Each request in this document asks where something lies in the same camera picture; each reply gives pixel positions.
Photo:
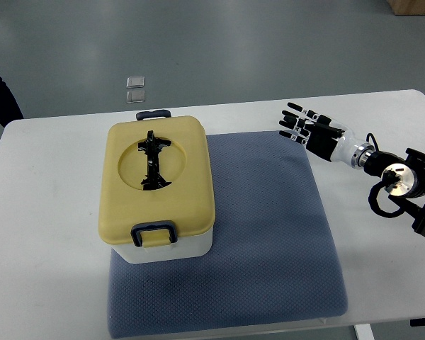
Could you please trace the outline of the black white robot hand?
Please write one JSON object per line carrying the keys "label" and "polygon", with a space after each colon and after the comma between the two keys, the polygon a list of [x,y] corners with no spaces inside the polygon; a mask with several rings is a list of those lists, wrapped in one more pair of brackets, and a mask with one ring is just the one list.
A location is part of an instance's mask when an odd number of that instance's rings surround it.
{"label": "black white robot hand", "polygon": [[328,162],[343,162],[355,169],[360,166],[359,157],[368,143],[358,139],[351,128],[292,102],[282,114],[281,136]]}

